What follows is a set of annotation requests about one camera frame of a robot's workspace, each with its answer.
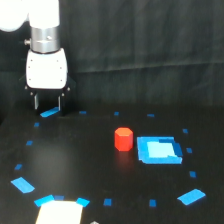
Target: blue square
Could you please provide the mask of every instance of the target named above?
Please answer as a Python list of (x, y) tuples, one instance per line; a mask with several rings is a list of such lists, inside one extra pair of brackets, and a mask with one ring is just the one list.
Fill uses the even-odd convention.
[(187, 148), (187, 152), (188, 153), (192, 153), (192, 149), (191, 148)]
[(82, 205), (83, 207), (86, 207), (89, 204), (90, 201), (83, 199), (83, 198), (78, 198), (76, 203), (79, 205)]
[(137, 138), (138, 159), (146, 164), (181, 164), (182, 158), (178, 157), (177, 155), (167, 156), (165, 158), (153, 158), (150, 156), (148, 143), (152, 143), (152, 144), (161, 143), (161, 146), (162, 146), (163, 144), (166, 144), (165, 143), (166, 140), (167, 140), (167, 144), (171, 144), (171, 145), (173, 145), (173, 142), (175, 142), (174, 137), (155, 137), (155, 136), (138, 137)]
[(79, 111), (79, 114), (86, 114), (86, 111)]
[(17, 164), (15, 170), (20, 170), (22, 168), (22, 164)]
[(151, 200), (149, 201), (149, 206), (150, 206), (150, 207), (156, 207), (156, 200), (151, 199)]
[(111, 206), (112, 205), (112, 200), (111, 199), (109, 199), (109, 198), (106, 198), (105, 200), (104, 200), (104, 204), (103, 204), (104, 206)]
[(26, 145), (32, 145), (33, 141), (27, 141)]
[(147, 114), (147, 117), (155, 117), (155, 114)]
[(187, 129), (183, 129), (183, 133), (188, 134), (188, 130)]
[(196, 172), (190, 171), (190, 177), (196, 178)]

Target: light blue square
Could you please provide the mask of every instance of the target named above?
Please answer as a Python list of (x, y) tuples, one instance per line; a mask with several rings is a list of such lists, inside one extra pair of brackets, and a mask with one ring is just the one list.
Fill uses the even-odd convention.
[(156, 200), (151, 199), (151, 200), (149, 201), (149, 206), (150, 206), (150, 207), (156, 207)]
[(196, 172), (195, 171), (190, 171), (190, 177), (196, 178)]
[(89, 204), (90, 201), (83, 199), (83, 198), (78, 198), (76, 203), (79, 205), (82, 205), (83, 207), (86, 207)]
[(27, 141), (26, 145), (32, 145), (33, 141)]
[(112, 200), (111, 199), (109, 199), (109, 198), (106, 198), (105, 200), (104, 200), (104, 204), (103, 204), (104, 206), (111, 206), (112, 205)]
[(172, 143), (148, 142), (147, 146), (150, 158), (176, 157)]

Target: black surface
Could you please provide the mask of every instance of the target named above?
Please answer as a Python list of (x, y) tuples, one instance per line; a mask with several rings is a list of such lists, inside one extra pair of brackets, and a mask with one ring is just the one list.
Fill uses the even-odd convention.
[[(114, 117), (114, 111), (120, 115)], [(224, 111), (171, 107), (91, 107), (43, 119), (26, 105), (17, 105), (0, 127), (0, 222), (35, 223), (34, 200), (64, 195), (90, 200), (82, 224), (223, 223)], [(155, 118), (148, 118), (155, 113)], [(119, 153), (114, 131), (134, 132), (134, 148)], [(183, 134), (187, 128), (189, 134)], [(146, 165), (138, 161), (138, 136), (174, 136), (183, 150), (182, 165)], [(28, 140), (32, 146), (26, 146)], [(186, 153), (191, 147), (193, 154)], [(20, 171), (16, 164), (22, 163)], [(189, 171), (197, 172), (197, 179)], [(10, 181), (25, 178), (36, 189), (23, 194)], [(206, 198), (188, 207), (177, 197), (200, 189)], [(112, 207), (104, 207), (112, 198)], [(149, 207), (157, 200), (157, 208)]]

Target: red cylinder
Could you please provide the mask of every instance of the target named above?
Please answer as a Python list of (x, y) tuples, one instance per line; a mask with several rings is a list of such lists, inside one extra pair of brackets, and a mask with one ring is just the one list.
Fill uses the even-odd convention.
[(129, 128), (118, 128), (115, 131), (115, 147), (119, 151), (130, 151), (133, 148), (133, 132)]

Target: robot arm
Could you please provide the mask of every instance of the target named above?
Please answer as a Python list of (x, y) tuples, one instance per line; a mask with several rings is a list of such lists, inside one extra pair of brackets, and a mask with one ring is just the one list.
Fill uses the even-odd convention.
[(0, 0), (0, 30), (12, 32), (29, 21), (31, 39), (26, 81), (34, 89), (62, 89), (67, 82), (67, 61), (60, 48), (59, 0)]

